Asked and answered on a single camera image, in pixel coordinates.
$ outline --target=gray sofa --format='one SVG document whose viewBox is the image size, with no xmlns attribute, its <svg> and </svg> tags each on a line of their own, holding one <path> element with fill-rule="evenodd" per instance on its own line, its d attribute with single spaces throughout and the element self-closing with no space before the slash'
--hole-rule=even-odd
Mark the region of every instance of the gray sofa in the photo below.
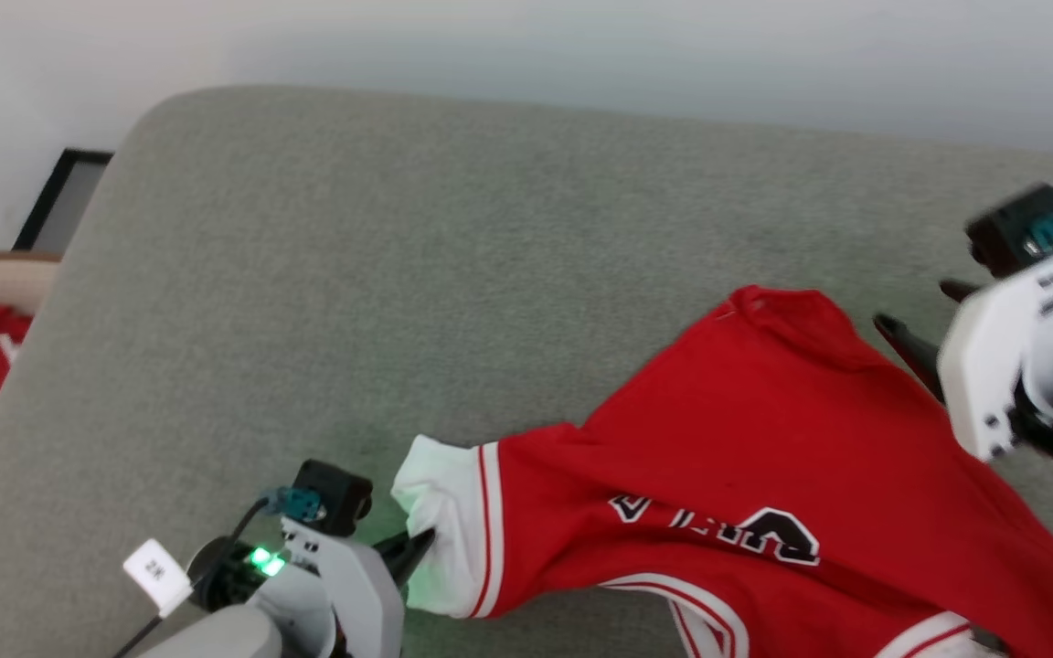
<svg viewBox="0 0 1053 658">
<path fill-rule="evenodd" d="M 821 287 L 877 346 L 880 311 L 939 336 L 935 275 L 982 275 L 962 222 L 1036 180 L 1053 155 L 293 87 L 167 100 L 0 399 L 0 657 L 113 654 L 154 612 L 122 559 L 147 537 L 187 559 L 306 458 L 376 482 L 364 541 L 401 529 L 384 492 L 415 434 L 580 421 L 742 284 Z M 1053 530 L 1053 466 L 999 468 Z M 664 604 L 619 592 L 405 629 L 410 658 L 680 653 Z"/>
</svg>

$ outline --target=red jersey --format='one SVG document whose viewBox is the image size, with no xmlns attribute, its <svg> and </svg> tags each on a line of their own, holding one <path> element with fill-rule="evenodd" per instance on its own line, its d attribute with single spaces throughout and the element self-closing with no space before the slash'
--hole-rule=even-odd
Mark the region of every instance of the red jersey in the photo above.
<svg viewBox="0 0 1053 658">
<path fill-rule="evenodd" d="M 740 288 L 582 427 L 418 437 L 393 495 L 430 612 L 601 585 L 702 657 L 974 655 L 967 620 L 1053 657 L 1053 536 L 815 292 Z"/>
</svg>

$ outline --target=white sleeve cuff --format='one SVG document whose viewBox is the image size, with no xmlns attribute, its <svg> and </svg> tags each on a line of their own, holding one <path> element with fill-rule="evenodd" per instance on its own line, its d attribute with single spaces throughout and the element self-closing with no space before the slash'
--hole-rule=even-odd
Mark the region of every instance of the white sleeve cuff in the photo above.
<svg viewBox="0 0 1053 658">
<path fill-rule="evenodd" d="M 497 444 L 460 448 L 426 436 L 413 445 L 392 496 L 409 514 L 409 534 L 436 538 L 409 579 L 410 607 L 484 617 L 502 582 L 502 486 Z"/>
</svg>

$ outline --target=green led light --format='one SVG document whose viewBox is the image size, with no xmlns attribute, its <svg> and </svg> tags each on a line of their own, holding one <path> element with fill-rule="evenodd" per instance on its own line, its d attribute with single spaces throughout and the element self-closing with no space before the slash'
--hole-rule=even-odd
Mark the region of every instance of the green led light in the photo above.
<svg viewBox="0 0 1053 658">
<path fill-rule="evenodd" d="M 267 551 L 266 549 L 256 549 L 254 550 L 254 553 L 251 554 L 251 564 L 254 564 L 255 566 L 262 566 L 263 564 L 271 562 L 271 558 L 274 558 L 271 551 Z"/>
<path fill-rule="evenodd" d="M 266 562 L 266 566 L 260 566 L 260 571 L 267 576 L 277 576 L 285 565 L 287 562 L 283 562 L 283 558 L 275 558 L 271 562 Z"/>
</svg>

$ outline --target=red stripe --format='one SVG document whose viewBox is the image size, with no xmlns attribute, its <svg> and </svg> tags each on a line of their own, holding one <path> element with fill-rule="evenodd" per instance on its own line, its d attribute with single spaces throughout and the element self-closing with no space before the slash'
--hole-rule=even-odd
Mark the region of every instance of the red stripe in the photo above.
<svg viewBox="0 0 1053 658">
<path fill-rule="evenodd" d="M 481 579 L 481 592 L 477 594 L 477 603 L 474 604 L 474 611 L 469 614 L 471 617 L 477 616 L 477 612 L 481 610 L 481 600 L 485 599 L 486 591 L 490 589 L 490 499 L 485 491 L 485 446 L 477 446 L 477 472 L 481 474 L 481 513 L 485 519 L 485 576 Z"/>
<path fill-rule="evenodd" d="M 723 618 L 720 618 L 720 616 L 718 616 L 717 613 L 714 613 L 713 610 L 710 610 L 710 607 L 708 605 L 706 605 L 704 603 L 699 602 L 699 600 L 697 600 L 697 599 L 694 599 L 693 596 L 690 596 L 690 595 L 686 594 L 686 592 L 678 591 L 678 589 L 673 589 L 673 587 L 670 587 L 670 586 L 668 586 L 665 584 L 661 584 L 661 583 L 649 583 L 649 582 L 612 583 L 609 586 L 614 586 L 615 587 L 615 586 L 636 586 L 636 585 L 643 585 L 643 586 L 648 586 L 648 587 L 656 587 L 656 589 L 659 589 L 659 591 L 663 591 L 663 592 L 668 592 L 669 594 L 680 596 L 681 599 L 686 599 L 690 603 L 695 604 L 697 607 L 704 610 L 704 612 L 707 613 L 707 615 L 709 615 L 712 620 L 717 621 L 717 624 L 719 626 L 722 626 L 722 629 L 726 629 L 726 633 L 729 634 L 729 636 L 731 637 L 731 641 L 729 641 L 729 645 L 731 645 L 731 646 L 729 647 L 729 651 L 727 651 L 726 654 L 728 655 L 729 658 L 734 658 L 734 653 L 735 653 L 735 651 L 737 651 L 737 636 L 734 634 L 734 629 L 731 629 L 731 625 L 727 624 L 726 620 L 723 620 Z"/>
<path fill-rule="evenodd" d="M 673 614 L 676 615 L 677 625 L 681 626 L 681 633 L 684 633 L 686 641 L 690 643 L 690 651 L 693 653 L 693 658 L 701 658 L 701 653 L 697 651 L 697 642 L 693 641 L 693 634 L 690 633 L 690 625 L 684 623 L 684 616 L 681 616 L 680 605 L 673 604 Z"/>
<path fill-rule="evenodd" d="M 910 653 L 906 654 L 905 658 L 912 658 L 912 657 L 914 657 L 914 655 L 922 653 L 922 651 L 925 651 L 926 649 L 932 646 L 933 644 L 937 644 L 937 642 L 939 642 L 939 641 L 949 640 L 949 638 L 952 638 L 955 634 L 959 634 L 961 632 L 968 632 L 968 630 L 969 630 L 969 624 L 961 624 L 961 625 L 957 626 L 956 629 L 948 630 L 948 632 L 939 634 L 937 637 L 932 638 L 932 640 L 920 642 L 920 644 L 912 647 L 912 651 L 910 651 Z"/>
<path fill-rule="evenodd" d="M 727 639 L 719 632 L 715 632 L 714 629 L 710 629 L 710 633 L 714 634 L 714 641 L 717 642 L 718 649 L 726 646 Z M 737 655 L 738 653 L 738 641 L 737 638 L 731 635 L 729 640 L 731 646 L 726 651 L 727 655 Z"/>
</svg>

